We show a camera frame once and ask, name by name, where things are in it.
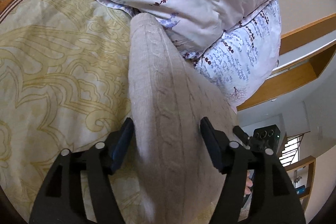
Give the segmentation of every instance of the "black robotic device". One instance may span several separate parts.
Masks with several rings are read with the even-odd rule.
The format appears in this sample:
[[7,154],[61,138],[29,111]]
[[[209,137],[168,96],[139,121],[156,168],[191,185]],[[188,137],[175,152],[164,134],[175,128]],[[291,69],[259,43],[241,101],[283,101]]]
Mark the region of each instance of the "black robotic device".
[[[204,117],[201,134],[215,168],[227,174],[210,224],[238,223],[246,173],[255,170],[249,217],[241,224],[305,224],[295,189],[279,159],[264,142],[250,138],[240,127],[233,132],[245,145],[230,142]],[[34,202],[30,224],[93,224],[85,215],[80,171],[88,173],[89,189],[98,224],[124,224],[108,175],[120,168],[134,132],[127,118],[120,131],[90,149],[71,153],[64,149],[50,168]]]

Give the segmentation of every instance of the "silver screw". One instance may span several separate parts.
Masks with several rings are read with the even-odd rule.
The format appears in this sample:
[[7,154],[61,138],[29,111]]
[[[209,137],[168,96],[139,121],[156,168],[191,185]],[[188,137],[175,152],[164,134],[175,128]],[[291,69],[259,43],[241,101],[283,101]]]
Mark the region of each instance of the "silver screw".
[[63,149],[63,150],[61,151],[61,155],[62,155],[62,156],[67,156],[67,155],[69,155],[69,153],[70,153],[70,150],[69,150],[69,149]]
[[103,143],[103,142],[96,143],[96,145],[95,145],[95,148],[97,148],[97,149],[102,149],[104,147],[105,147],[105,143]]
[[230,146],[231,148],[238,148],[238,147],[239,147],[239,143],[237,143],[237,142],[235,142],[235,141],[232,141],[232,142],[229,143],[229,146]]
[[274,152],[273,152],[272,149],[270,149],[270,148],[266,148],[266,149],[265,149],[265,153],[266,153],[267,155],[269,155],[269,156],[272,156]]

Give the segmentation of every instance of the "human hand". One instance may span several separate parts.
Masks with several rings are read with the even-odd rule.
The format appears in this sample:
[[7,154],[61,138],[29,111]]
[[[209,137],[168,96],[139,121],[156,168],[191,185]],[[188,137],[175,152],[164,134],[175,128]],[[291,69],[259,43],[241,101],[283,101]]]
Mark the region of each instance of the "human hand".
[[246,177],[246,184],[245,184],[245,191],[244,191],[244,196],[249,195],[251,193],[251,190],[249,187],[253,186],[252,180],[249,178],[250,171],[247,170],[247,177]]

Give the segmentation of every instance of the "yellow patterned bed sheet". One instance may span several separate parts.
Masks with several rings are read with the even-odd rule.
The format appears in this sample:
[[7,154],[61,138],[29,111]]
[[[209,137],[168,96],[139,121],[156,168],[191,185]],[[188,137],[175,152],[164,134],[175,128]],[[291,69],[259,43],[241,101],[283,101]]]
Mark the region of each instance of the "yellow patterned bed sheet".
[[[95,0],[0,0],[0,186],[26,221],[59,152],[88,149],[130,115],[129,22]],[[125,222],[144,224],[135,146],[110,181]],[[95,221],[85,173],[82,190]]]

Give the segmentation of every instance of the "cable knit pattern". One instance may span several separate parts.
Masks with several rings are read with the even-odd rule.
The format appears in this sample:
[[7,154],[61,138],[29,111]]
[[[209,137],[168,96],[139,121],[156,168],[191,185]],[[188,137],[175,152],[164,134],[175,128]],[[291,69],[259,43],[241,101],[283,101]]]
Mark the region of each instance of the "cable knit pattern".
[[131,21],[129,89],[145,221],[190,223],[217,202],[224,182],[212,166],[199,122],[208,116],[216,129],[237,140],[236,115],[145,13]]

